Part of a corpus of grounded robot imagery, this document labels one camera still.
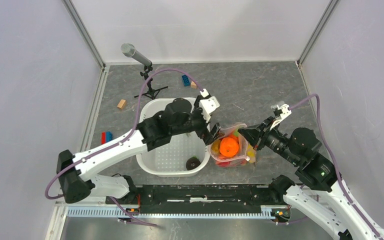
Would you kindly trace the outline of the red bell pepper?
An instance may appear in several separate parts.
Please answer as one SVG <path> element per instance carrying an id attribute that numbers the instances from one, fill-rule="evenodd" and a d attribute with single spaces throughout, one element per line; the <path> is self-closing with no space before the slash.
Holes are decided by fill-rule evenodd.
<path id="1" fill-rule="evenodd" d="M 248 162 L 244 158 L 230 159 L 229 161 L 215 161 L 215 165 L 221 168 L 244 166 Z"/>

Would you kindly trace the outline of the yellow pear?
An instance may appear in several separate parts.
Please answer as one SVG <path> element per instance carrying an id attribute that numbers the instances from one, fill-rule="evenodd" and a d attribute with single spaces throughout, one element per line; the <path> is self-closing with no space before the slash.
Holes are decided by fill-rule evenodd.
<path id="1" fill-rule="evenodd" d="M 246 150 L 246 160 L 250 164 L 254 164 L 256 162 L 256 155 L 257 151 L 251 145 L 248 145 Z"/>

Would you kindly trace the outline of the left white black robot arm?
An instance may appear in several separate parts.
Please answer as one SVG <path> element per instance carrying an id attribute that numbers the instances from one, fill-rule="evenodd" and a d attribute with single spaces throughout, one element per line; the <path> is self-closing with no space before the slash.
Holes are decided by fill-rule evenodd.
<path id="1" fill-rule="evenodd" d="M 129 157 L 151 152 L 169 144 L 174 136 L 192 133 L 208 146 L 220 131 L 217 123 L 209 128 L 212 113 L 220 106 L 214 96 L 198 96 L 195 102 L 175 98 L 163 110 L 140 120 L 132 129 L 96 148 L 71 153 L 60 152 L 57 159 L 56 180 L 61 197 L 68 204 L 89 196 L 114 197 L 125 204 L 133 203 L 137 190 L 127 175 L 102 176 L 99 173 Z"/>

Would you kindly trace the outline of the white plastic basket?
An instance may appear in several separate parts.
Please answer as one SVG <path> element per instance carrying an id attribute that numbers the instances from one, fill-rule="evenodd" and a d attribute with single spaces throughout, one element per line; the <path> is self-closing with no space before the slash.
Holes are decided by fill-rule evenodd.
<path id="1" fill-rule="evenodd" d="M 200 164 L 187 169 L 187 161 L 196 157 Z M 191 177 L 209 162 L 209 147 L 193 131 L 175 135 L 170 143 L 152 151 L 137 154 L 138 165 L 147 173 L 159 177 Z"/>

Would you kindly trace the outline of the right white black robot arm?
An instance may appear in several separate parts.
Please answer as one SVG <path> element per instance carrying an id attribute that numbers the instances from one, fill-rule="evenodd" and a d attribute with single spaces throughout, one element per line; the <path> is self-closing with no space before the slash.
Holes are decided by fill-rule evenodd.
<path id="1" fill-rule="evenodd" d="M 267 147 L 291 163 L 299 180 L 321 196 L 330 208 L 310 198 L 285 175 L 269 184 L 269 199 L 275 204 L 286 203 L 299 209 L 335 240 L 384 240 L 384 228 L 360 208 L 334 164 L 319 153 L 322 143 L 314 131 L 298 127 L 287 136 L 273 126 L 274 121 L 274 117 L 268 117 L 259 125 L 241 127 L 238 133 L 254 149 Z"/>

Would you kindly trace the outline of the clear zip top bag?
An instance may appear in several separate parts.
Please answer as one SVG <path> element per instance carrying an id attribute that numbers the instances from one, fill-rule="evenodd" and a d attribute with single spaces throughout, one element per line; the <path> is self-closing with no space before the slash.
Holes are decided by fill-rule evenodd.
<path id="1" fill-rule="evenodd" d="M 220 129 L 218 139 L 210 146 L 210 155 L 216 166 L 228 168 L 256 163 L 257 151 L 239 133 L 239 129 L 246 127 L 245 123 L 238 122 Z"/>

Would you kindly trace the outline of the brown kiwi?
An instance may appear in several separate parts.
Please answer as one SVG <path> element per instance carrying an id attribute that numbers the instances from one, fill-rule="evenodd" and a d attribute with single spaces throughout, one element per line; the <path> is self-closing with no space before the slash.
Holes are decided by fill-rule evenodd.
<path id="1" fill-rule="evenodd" d="M 215 140 L 212 145 L 211 145 L 211 152 L 214 154 L 214 155 L 219 155 L 220 154 L 220 145 L 221 145 L 221 140 L 220 139 L 217 139 Z"/>

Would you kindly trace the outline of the orange tangerine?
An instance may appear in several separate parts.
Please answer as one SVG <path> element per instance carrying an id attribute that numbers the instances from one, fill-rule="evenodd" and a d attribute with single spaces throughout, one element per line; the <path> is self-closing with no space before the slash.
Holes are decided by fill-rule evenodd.
<path id="1" fill-rule="evenodd" d="M 239 140 L 224 137 L 220 143 L 220 154 L 227 158 L 234 157 L 240 150 Z"/>

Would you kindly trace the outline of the orange carrot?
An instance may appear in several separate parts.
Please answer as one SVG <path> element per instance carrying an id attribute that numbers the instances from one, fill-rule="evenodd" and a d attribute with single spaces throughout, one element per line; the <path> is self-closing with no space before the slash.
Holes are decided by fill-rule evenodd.
<path id="1" fill-rule="evenodd" d="M 229 135 L 229 138 L 235 139 L 236 141 L 239 139 L 238 128 L 235 128 Z"/>

